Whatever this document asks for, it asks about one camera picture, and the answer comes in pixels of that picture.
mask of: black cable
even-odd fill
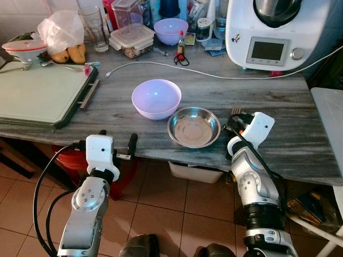
[[[44,248],[44,250],[49,254],[50,257],[57,257],[57,254],[54,254],[54,252],[49,248],[49,246],[47,245],[47,243],[45,243],[41,232],[39,231],[39,226],[38,226],[38,215],[37,215],[37,202],[38,202],[38,193],[39,193],[39,187],[41,186],[41,183],[43,181],[44,176],[46,175],[46,173],[48,172],[50,165],[57,159],[58,155],[63,152],[64,150],[71,148],[70,146],[65,146],[63,148],[61,148],[49,161],[48,165],[45,167],[45,169],[43,170],[41,176],[38,179],[38,182],[36,184],[36,188],[34,191],[34,197],[33,197],[33,225],[34,225],[34,229],[36,231],[37,234],[37,238],[39,243],[42,245],[42,247]]]
[[[70,189],[68,191],[65,191],[64,193],[60,194],[58,197],[56,197],[53,202],[51,203],[50,207],[49,207],[49,210],[48,210],[48,213],[47,213],[47,219],[46,219],[46,223],[45,223],[45,226],[46,226],[46,230],[47,230],[47,241],[48,241],[48,244],[50,246],[50,249],[51,251],[57,255],[57,250],[54,246],[54,243],[53,243],[53,240],[51,239],[51,235],[50,235],[50,218],[51,218],[51,213],[53,211],[53,208],[55,206],[55,204],[58,202],[59,199],[61,199],[62,197],[74,192],[76,190],[75,189]]]
[[[275,183],[275,179],[274,179],[275,176],[279,177],[281,179],[281,181],[283,182],[284,187],[285,187],[284,197],[282,196],[282,194],[280,194],[278,188],[277,188],[277,191],[278,191],[278,193],[280,195],[280,203],[281,203],[281,206],[282,206],[282,212],[285,214],[286,213],[286,209],[287,209],[286,197],[287,197],[287,194],[288,194],[288,187],[286,185],[285,179],[280,174],[277,174],[277,173],[271,171],[271,169],[268,167],[268,165],[262,159],[260,154],[251,146],[251,144],[241,134],[239,134],[235,130],[234,126],[232,126],[232,123],[231,123],[231,120],[233,120],[233,117],[235,117],[235,116],[239,117],[239,114],[238,115],[230,116],[229,121],[228,121],[228,127],[230,127],[231,130],[236,134],[236,136],[238,136],[245,143],[245,145],[252,151],[252,153],[256,156],[256,158],[259,160],[259,162],[263,166],[263,168],[267,171],[268,175],[270,176],[270,178],[272,179],[274,184],[276,184]]]

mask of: marble countertop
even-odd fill
[[[69,125],[58,130],[23,125],[0,124],[0,136],[68,145],[90,134],[107,130],[115,139],[118,152],[125,153],[131,133],[138,134],[140,157],[230,169],[225,160],[226,135],[201,149],[189,149],[173,142],[167,133],[167,120],[149,120],[131,103],[134,88],[149,79],[167,79],[182,91],[179,108],[198,106],[211,110],[223,125],[234,104],[245,112],[261,111],[275,119],[268,138],[259,152],[270,168],[287,179],[304,182],[343,185],[331,146],[307,84],[301,75],[272,80],[223,80],[154,64],[129,65],[105,74],[128,62],[153,61],[174,65],[176,47],[161,47],[165,57],[149,52],[135,60],[113,48],[105,53],[88,51],[88,61],[100,61],[100,87],[86,111],[78,110]],[[267,77],[267,72],[244,71],[227,55],[211,57],[202,46],[186,47],[189,69],[224,77]]]

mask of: stainless steel bowl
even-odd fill
[[[185,107],[174,113],[167,124],[170,137],[188,148],[209,146],[219,137],[220,123],[209,110]]]

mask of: small bottle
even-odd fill
[[[179,54],[184,54],[184,48],[185,48],[185,44],[183,40],[183,31],[180,31],[180,39],[177,44],[177,52]]]

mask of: jar lid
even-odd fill
[[[11,52],[34,51],[48,48],[42,40],[29,39],[13,41],[2,45],[2,48]]]
[[[212,21],[208,18],[199,18],[197,21],[198,24],[198,28],[206,28],[206,27],[210,27],[210,25],[212,24]]]

